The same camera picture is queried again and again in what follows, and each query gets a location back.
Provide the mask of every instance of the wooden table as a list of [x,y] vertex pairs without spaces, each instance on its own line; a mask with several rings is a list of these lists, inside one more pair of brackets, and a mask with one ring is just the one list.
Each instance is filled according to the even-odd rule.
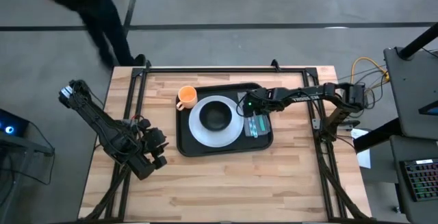
[[[320,83],[336,82],[333,66],[318,66]],[[131,68],[114,69],[105,111],[121,119]],[[149,73],[142,115],[167,136],[168,164],[139,181],[132,174],[126,221],[326,221],[320,174],[306,103],[270,115],[274,142],[263,151],[182,156],[175,141],[175,97],[182,86],[256,82],[266,88],[302,87],[295,73]],[[132,114],[137,94],[134,95]],[[327,114],[334,110],[325,103]],[[334,142],[342,186],[362,212],[371,216],[356,154]],[[99,147],[93,155],[79,217],[86,216],[107,191],[114,162]],[[118,209],[116,196],[114,209]],[[331,189],[333,208],[337,212]]]

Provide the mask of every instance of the gray floor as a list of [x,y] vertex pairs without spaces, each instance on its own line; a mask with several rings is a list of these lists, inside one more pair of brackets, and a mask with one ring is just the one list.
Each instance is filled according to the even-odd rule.
[[[438,12],[431,9],[436,1],[137,0],[132,24],[438,21]],[[129,0],[114,2],[124,18]],[[0,0],[0,6],[0,26],[80,25],[76,14],[47,0]],[[367,56],[384,64],[384,48],[404,46],[426,29],[134,31],[128,41],[134,55],[144,53],[155,66],[267,65],[277,59],[282,65],[334,65],[342,77],[350,74],[356,58]],[[438,48],[438,42],[428,48]],[[361,62],[357,72],[372,67]],[[365,82],[378,78],[376,74]],[[99,98],[105,97],[110,73],[101,66],[85,32],[0,32],[0,108],[34,121],[57,153],[50,186],[26,182],[17,223],[76,218],[95,133],[57,100],[59,89],[71,79],[85,79]],[[396,117],[389,84],[383,94],[360,118],[361,127],[373,129]],[[373,149],[372,155],[389,156],[385,146]],[[47,165],[35,167],[43,171]],[[397,205],[394,187],[376,183],[378,172],[363,175],[373,216],[405,220],[391,211]]]

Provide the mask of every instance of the keyboard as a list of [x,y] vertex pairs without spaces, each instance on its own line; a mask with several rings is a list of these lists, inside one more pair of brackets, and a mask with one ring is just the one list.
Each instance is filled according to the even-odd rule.
[[400,162],[414,201],[438,199],[438,158]]

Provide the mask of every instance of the black bowl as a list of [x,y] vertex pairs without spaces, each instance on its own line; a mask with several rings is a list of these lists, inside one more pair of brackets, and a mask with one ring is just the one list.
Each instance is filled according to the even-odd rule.
[[201,124],[210,131],[225,129],[231,122],[231,110],[221,101],[210,101],[199,112]]

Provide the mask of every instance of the black pants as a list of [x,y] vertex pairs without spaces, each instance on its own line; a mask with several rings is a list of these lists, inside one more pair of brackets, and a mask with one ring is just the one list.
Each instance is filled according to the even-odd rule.
[[99,49],[99,55],[104,64],[113,66],[113,57],[107,41],[121,66],[133,66],[134,61],[126,40],[122,22],[117,8],[112,0],[99,0],[77,10],[91,39]]

